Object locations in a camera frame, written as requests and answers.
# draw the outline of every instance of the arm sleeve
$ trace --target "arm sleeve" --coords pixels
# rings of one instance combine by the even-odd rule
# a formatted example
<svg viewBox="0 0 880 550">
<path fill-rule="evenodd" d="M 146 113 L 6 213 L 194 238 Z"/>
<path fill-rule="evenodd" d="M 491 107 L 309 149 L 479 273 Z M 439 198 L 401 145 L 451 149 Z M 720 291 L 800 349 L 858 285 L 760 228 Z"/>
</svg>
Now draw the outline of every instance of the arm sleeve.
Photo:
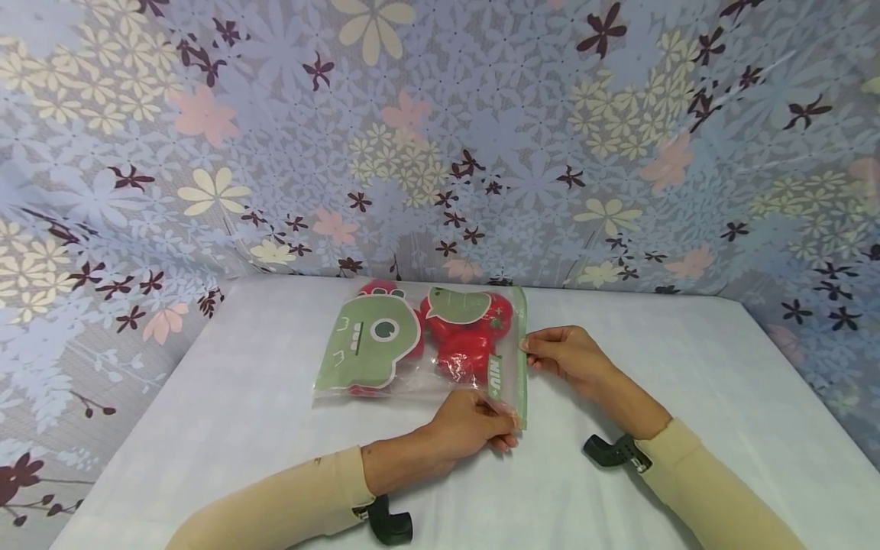
<svg viewBox="0 0 880 550">
<path fill-rule="evenodd" d="M 642 478 L 705 548 L 789 550 L 797 536 L 702 441 L 675 419 L 635 444 L 653 465 Z"/>
<path fill-rule="evenodd" d="M 352 509 L 374 500 L 361 448 L 352 447 L 212 502 L 180 526 L 166 550 L 283 550 L 360 523 Z"/>
</svg>

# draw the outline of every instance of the white table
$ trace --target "white table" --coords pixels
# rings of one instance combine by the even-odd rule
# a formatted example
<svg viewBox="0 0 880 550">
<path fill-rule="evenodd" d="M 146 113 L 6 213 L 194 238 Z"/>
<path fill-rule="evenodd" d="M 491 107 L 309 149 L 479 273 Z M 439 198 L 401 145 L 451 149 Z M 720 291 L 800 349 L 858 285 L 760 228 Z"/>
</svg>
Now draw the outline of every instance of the white table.
<svg viewBox="0 0 880 550">
<path fill-rule="evenodd" d="M 351 281 L 237 282 L 110 461 L 54 550 L 160 550 L 202 505 L 284 467 L 426 422 L 430 404 L 312 409 L 311 388 Z M 712 297 L 527 290 L 530 329 L 578 324 L 700 436 L 809 548 L 877 548 L 880 474 L 742 306 Z M 581 452 L 618 434 L 558 380 L 529 385 L 529 429 L 447 479 L 392 498 L 412 548 L 697 547 L 623 470 Z M 308 547 L 379 547 L 355 528 Z"/>
</svg>

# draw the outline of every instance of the floral backdrop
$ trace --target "floral backdrop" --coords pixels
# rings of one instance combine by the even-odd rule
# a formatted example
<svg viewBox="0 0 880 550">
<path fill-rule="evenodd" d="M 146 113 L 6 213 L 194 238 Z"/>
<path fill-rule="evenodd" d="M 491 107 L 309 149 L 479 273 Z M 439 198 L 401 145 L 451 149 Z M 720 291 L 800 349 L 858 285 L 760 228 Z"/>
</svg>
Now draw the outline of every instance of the floral backdrop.
<svg viewBox="0 0 880 550">
<path fill-rule="evenodd" d="M 880 465 L 878 22 L 870 0 L 4 2 L 0 538 L 49 546 L 259 272 L 734 299 Z"/>
</svg>

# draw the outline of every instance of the plastic bag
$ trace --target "plastic bag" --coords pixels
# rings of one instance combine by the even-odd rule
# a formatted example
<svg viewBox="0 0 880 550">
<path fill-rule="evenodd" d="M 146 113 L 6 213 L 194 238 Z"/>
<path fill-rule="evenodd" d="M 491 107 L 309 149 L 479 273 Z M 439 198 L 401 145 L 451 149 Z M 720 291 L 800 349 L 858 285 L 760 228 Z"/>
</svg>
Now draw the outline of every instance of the plastic bag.
<svg viewBox="0 0 880 550">
<path fill-rule="evenodd" d="M 316 400 L 444 397 L 464 386 L 483 390 L 525 424 L 522 289 L 461 291 L 463 285 L 366 278 L 357 286 L 330 333 Z"/>
</svg>

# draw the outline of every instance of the black wrist strap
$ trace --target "black wrist strap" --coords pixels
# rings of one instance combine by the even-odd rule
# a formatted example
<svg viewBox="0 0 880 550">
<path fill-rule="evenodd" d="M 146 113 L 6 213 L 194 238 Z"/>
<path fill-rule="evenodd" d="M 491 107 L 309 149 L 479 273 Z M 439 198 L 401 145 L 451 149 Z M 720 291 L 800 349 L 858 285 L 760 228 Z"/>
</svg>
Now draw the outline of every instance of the black wrist strap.
<svg viewBox="0 0 880 550">
<path fill-rule="evenodd" d="M 409 512 L 392 514 L 388 510 L 388 495 L 376 497 L 373 504 L 353 508 L 361 519 L 366 517 L 376 539 L 385 546 L 397 546 L 413 540 L 413 518 Z"/>
<path fill-rule="evenodd" d="M 635 446 L 635 440 L 630 435 L 622 436 L 614 445 L 599 436 L 590 436 L 583 444 L 583 453 L 604 468 L 629 464 L 638 473 L 645 473 L 651 468 L 650 458 Z"/>
</svg>

